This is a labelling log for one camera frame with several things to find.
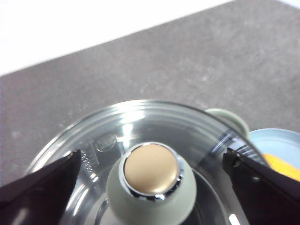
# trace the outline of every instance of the gray countertop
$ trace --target gray countertop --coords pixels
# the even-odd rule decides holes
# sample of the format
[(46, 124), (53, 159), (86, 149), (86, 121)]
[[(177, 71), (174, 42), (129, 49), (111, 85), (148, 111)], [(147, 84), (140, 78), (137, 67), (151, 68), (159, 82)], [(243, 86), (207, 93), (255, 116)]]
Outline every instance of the gray countertop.
[(222, 107), (251, 129), (300, 132), (299, 38), (299, 10), (237, 0), (3, 76), (1, 184), (72, 122), (131, 99)]

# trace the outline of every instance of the orange object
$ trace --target orange object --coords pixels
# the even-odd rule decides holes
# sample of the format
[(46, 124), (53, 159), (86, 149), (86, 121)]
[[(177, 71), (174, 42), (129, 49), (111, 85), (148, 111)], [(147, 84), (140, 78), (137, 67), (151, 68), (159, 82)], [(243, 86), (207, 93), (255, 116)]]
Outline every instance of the orange object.
[(294, 180), (300, 181), (300, 170), (296, 167), (271, 154), (263, 154), (263, 157), (267, 160), (273, 170)]

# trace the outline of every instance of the black plastic part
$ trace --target black plastic part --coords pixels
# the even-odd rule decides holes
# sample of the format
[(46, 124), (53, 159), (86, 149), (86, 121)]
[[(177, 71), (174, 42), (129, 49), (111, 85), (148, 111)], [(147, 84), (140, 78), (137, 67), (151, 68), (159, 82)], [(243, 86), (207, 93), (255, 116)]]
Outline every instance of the black plastic part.
[(300, 182), (227, 149), (223, 169), (251, 225), (300, 224)]
[(78, 150), (1, 187), (0, 224), (58, 224), (75, 187), (80, 165)]

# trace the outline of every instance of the kitchen appliance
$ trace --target kitchen appliance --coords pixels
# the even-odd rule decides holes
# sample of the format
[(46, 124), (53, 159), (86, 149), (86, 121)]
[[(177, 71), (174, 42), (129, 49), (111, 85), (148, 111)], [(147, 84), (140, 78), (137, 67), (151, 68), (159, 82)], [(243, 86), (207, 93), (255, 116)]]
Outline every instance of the kitchen appliance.
[(50, 141), (33, 160), (27, 174), (80, 150), (81, 168), (60, 224), (120, 224), (107, 200), (109, 173), (133, 146), (148, 142), (172, 148), (193, 171), (195, 205), (182, 224), (249, 224), (231, 177), (223, 169), (223, 154), (229, 148), (237, 157), (246, 156), (264, 167), (268, 164), (229, 125), (186, 105), (136, 100), (95, 112)]

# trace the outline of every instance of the glass lid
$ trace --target glass lid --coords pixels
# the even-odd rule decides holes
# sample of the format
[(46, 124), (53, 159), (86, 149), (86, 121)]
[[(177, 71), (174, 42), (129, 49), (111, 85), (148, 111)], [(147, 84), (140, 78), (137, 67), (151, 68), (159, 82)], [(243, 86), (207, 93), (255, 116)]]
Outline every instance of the glass lid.
[(61, 225), (120, 224), (111, 212), (106, 181), (115, 162), (132, 146), (158, 142), (170, 146), (191, 166), (196, 204), (183, 224), (249, 224), (222, 168), (227, 147), (265, 164), (236, 131), (211, 115), (185, 105), (135, 100), (112, 105), (67, 127), (31, 163), (28, 173), (82, 151), (82, 165)]

